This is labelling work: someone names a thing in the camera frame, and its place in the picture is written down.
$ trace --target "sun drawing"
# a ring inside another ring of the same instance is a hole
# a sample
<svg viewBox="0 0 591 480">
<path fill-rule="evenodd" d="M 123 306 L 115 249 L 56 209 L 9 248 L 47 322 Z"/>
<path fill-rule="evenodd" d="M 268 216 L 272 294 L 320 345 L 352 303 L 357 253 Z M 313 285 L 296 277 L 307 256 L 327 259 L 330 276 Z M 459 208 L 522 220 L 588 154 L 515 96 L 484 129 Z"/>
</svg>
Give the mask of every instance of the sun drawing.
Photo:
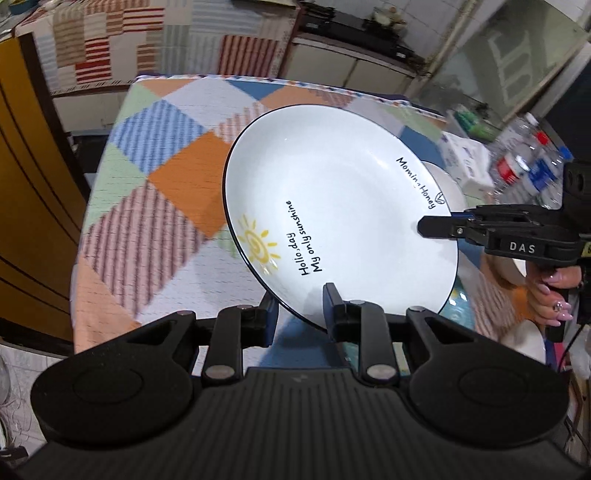
<svg viewBox="0 0 591 480">
<path fill-rule="evenodd" d="M 238 235 L 241 243 L 248 245 L 248 261 L 254 262 L 257 260 L 265 270 L 265 273 L 270 274 L 266 265 L 271 264 L 273 268 L 278 269 L 275 259 L 281 258 L 277 254 L 269 252 L 269 249 L 276 247 L 276 242 L 266 242 L 265 238 L 269 235 L 269 230 L 263 230 L 261 233 L 256 232 L 256 220 L 252 223 L 248 221 L 246 215 L 242 215 L 242 219 L 238 220 L 238 224 L 242 229 L 242 235 Z"/>
</svg>

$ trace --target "human hand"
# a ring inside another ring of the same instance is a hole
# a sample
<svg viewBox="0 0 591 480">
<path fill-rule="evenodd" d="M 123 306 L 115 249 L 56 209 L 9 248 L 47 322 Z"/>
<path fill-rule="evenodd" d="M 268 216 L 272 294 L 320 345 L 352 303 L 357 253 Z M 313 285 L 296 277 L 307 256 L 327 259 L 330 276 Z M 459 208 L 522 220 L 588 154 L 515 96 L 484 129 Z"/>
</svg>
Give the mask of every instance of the human hand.
<svg viewBox="0 0 591 480">
<path fill-rule="evenodd" d="M 554 288 L 575 288 L 582 279 L 581 267 L 558 268 L 554 272 L 540 269 L 527 262 L 527 302 L 534 313 L 533 321 L 541 325 L 560 326 L 560 322 L 572 320 L 572 307 Z"/>
</svg>

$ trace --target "patchwork tablecloth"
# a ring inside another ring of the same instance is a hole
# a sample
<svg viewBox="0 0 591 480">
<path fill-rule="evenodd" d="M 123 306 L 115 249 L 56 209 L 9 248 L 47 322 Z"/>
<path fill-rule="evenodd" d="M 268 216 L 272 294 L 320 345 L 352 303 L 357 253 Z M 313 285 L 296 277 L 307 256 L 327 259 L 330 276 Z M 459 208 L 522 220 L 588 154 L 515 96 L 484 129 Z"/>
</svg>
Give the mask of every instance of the patchwork tablecloth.
<svg viewBox="0 0 591 480">
<path fill-rule="evenodd" d="M 111 132 L 86 213 L 73 294 L 77 351 L 176 310 L 213 317 L 224 307 L 260 301 L 263 288 L 225 222 L 223 168 L 252 120 L 298 103 L 356 112 L 421 159 L 440 163 L 433 141 L 443 120 L 408 102 L 286 80 L 140 78 Z M 474 265 L 479 251 L 472 257 L 460 255 L 459 275 L 477 330 L 495 338 L 515 315 Z"/>
<path fill-rule="evenodd" d="M 139 74 L 277 76 L 299 7 L 232 0 L 65 0 L 33 33 L 52 95 L 129 85 Z"/>
</svg>

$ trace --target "red bottle cap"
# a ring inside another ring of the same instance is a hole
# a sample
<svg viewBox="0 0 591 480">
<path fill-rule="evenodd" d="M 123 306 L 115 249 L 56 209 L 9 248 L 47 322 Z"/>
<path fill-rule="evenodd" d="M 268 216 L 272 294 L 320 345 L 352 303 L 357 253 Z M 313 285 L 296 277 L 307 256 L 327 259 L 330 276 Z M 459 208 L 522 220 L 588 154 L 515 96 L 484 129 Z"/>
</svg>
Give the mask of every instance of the red bottle cap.
<svg viewBox="0 0 591 480">
<path fill-rule="evenodd" d="M 546 135 L 544 132 L 537 132 L 535 136 L 543 146 L 546 146 L 548 143 L 550 143 L 548 135 Z"/>
</svg>

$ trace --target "cardboard box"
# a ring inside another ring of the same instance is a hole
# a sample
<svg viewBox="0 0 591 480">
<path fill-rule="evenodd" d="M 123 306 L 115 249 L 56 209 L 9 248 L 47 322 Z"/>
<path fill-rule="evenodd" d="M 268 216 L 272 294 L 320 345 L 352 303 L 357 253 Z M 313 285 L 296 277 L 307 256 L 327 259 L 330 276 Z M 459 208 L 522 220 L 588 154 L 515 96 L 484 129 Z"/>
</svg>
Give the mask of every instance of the cardboard box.
<svg viewBox="0 0 591 480">
<path fill-rule="evenodd" d="M 455 179 L 464 194 L 484 198 L 495 185 L 488 173 L 488 149 L 470 138 L 443 132 L 437 144 L 446 171 Z"/>
</svg>

